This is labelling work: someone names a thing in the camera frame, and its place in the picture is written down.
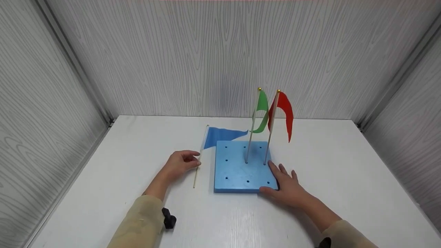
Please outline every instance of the beige sleeve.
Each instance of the beige sleeve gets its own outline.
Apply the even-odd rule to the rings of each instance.
[[[138,197],[107,248],[152,248],[164,226],[163,203],[151,195]]]
[[[331,238],[331,248],[378,248],[349,222],[340,220],[323,231]]]

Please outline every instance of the white wall panel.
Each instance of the white wall panel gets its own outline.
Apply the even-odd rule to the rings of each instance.
[[[113,113],[357,122],[441,10],[436,0],[49,0]]]
[[[31,1],[1,1],[1,248],[25,244],[105,130]]]
[[[441,231],[441,40],[372,123],[366,137]]]

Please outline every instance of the flag pole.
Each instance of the flag pole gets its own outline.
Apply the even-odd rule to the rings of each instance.
[[[268,145],[266,146],[266,152],[265,152],[265,160],[263,161],[263,164],[266,165],[266,159],[268,157],[268,151],[269,151],[269,142],[271,141],[271,135],[273,134],[273,127],[274,127],[274,117],[276,117],[276,110],[277,110],[277,102],[279,101],[279,93],[280,90],[277,90],[276,96],[274,97],[274,109],[273,109],[273,115],[271,117],[271,127],[269,127],[269,137],[268,137]]]
[[[251,147],[251,140],[253,138],[253,130],[254,130],[254,123],[256,122],[256,112],[257,112],[257,104],[259,103],[259,97],[260,97],[260,91],[262,90],[261,87],[257,88],[257,99],[256,104],[254,105],[253,109],[253,123],[251,125],[251,133],[250,133],[250,141],[248,141],[248,149],[247,149],[247,155],[245,156],[245,163],[248,163],[248,155],[250,155],[250,147]]]
[[[202,163],[202,161],[201,161],[201,158],[202,158],[202,152],[204,151],[205,142],[206,142],[206,140],[207,140],[207,133],[208,133],[208,128],[209,128],[209,126],[210,126],[210,125],[207,124],[207,126],[205,127],[204,139],[202,140],[201,149],[200,149],[200,151],[199,151],[199,158],[198,158],[198,160],[199,160],[199,162],[201,162],[201,163]],[[199,169],[199,166],[196,167],[196,174],[194,175],[193,188],[196,187],[196,177],[198,176],[198,169]]]

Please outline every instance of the right hand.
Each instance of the right hand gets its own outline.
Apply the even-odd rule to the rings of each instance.
[[[297,174],[294,170],[291,171],[291,176],[289,176],[282,164],[279,164],[279,168],[277,168],[276,165],[269,160],[268,166],[278,181],[280,190],[277,191],[270,187],[260,187],[260,193],[274,199],[274,201],[279,204],[300,208],[304,207],[308,200],[313,197],[300,186]]]

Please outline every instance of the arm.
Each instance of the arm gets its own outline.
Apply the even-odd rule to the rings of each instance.
[[[152,248],[164,226],[163,201],[168,187],[201,163],[196,151],[174,152],[119,225],[107,248]]]
[[[328,247],[332,248],[376,248],[357,229],[344,221],[329,209],[323,202],[309,194],[300,184],[295,171],[291,176],[282,164],[279,168],[268,161],[274,177],[277,179],[280,190],[269,187],[260,187],[260,192],[276,202],[301,209],[317,226],[324,237],[330,238]]]

